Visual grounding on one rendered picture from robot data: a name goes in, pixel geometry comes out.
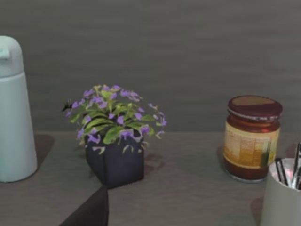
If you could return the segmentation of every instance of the wall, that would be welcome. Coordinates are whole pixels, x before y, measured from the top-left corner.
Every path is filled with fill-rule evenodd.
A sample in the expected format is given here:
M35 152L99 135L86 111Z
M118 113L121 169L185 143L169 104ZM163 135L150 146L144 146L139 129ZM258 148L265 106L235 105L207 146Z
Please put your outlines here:
M161 106L172 131L223 130L229 98L257 94L301 131L296 0L1 0L0 33L21 43L33 124L68 130L67 98L119 84Z

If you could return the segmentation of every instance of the glass jar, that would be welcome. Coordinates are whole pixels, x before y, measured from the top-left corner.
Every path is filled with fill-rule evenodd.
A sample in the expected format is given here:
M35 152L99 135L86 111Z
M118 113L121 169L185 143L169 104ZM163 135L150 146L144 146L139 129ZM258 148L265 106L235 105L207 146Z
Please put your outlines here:
M223 157L226 171L244 182L260 182L276 156L282 105L260 96L234 97L228 104Z

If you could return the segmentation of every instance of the flower pot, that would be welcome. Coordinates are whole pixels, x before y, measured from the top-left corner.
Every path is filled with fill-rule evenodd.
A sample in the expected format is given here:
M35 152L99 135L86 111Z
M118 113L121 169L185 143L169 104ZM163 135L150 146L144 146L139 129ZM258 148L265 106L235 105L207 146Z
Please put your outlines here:
M93 150L93 147L105 146L105 151ZM143 179L144 177L144 152L141 142L137 143L131 137L122 139L120 144L116 141L110 145L102 142L95 144L86 143L86 158L91 170L108 189L127 185Z

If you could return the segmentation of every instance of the bottle body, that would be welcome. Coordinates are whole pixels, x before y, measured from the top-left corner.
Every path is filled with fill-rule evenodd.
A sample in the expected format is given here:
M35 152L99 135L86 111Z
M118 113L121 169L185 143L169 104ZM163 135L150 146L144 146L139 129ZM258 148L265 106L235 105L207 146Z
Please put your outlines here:
M0 181L24 179L37 169L24 72L0 78Z
M276 156L278 120L258 122L230 114L226 121L223 157L226 170L236 179L264 179Z

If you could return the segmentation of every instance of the light blue bottle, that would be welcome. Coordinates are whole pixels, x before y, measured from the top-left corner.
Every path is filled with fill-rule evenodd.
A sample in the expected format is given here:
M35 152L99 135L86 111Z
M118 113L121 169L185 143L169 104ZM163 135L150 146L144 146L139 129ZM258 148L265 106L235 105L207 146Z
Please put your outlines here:
M0 36L0 181L24 179L37 169L22 50Z

